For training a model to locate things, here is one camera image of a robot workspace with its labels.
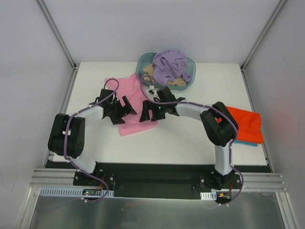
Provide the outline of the pink t shirt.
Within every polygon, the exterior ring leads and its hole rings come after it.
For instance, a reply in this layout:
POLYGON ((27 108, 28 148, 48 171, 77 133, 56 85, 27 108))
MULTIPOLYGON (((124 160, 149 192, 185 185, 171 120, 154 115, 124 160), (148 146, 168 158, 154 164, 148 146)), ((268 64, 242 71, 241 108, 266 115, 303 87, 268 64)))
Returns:
POLYGON ((132 74, 128 77, 117 78, 116 81, 108 81, 105 79, 106 87, 110 90, 116 91, 118 99, 124 104, 122 97, 126 96, 130 102, 132 108, 137 112, 137 115, 129 114, 123 118, 124 124, 119 125, 119 132, 121 136, 127 136, 138 132, 150 130, 158 126, 157 122, 145 121, 140 122, 142 114, 142 103, 146 100, 140 89, 140 81, 136 77, 136 74, 132 74))

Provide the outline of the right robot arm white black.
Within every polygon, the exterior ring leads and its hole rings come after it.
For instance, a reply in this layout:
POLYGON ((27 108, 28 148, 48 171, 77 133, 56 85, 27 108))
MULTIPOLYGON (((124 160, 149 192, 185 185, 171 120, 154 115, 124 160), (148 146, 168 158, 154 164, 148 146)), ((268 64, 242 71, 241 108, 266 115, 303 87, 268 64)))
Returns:
POLYGON ((231 184, 235 175, 232 163, 232 144, 238 136, 239 126, 222 102, 213 105, 189 102, 184 97, 176 98, 168 87, 156 91, 157 96, 142 103, 140 122, 165 119, 166 114, 188 117, 202 122, 210 142, 215 148, 214 172, 209 174, 206 186, 220 190, 231 184))

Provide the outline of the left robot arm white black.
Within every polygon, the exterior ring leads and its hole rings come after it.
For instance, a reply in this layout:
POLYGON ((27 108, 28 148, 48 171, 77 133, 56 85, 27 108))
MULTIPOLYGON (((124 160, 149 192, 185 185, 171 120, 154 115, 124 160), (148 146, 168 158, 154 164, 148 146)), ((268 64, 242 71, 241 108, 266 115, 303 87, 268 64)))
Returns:
POLYGON ((76 169, 85 173, 84 180, 91 186, 100 182, 101 175, 96 171, 97 162, 85 155, 85 129, 106 117, 113 125, 124 124, 124 117, 137 115, 127 96, 124 104, 115 90, 101 89, 100 96, 89 105, 72 114, 56 114, 48 140, 48 150, 72 163, 76 169))

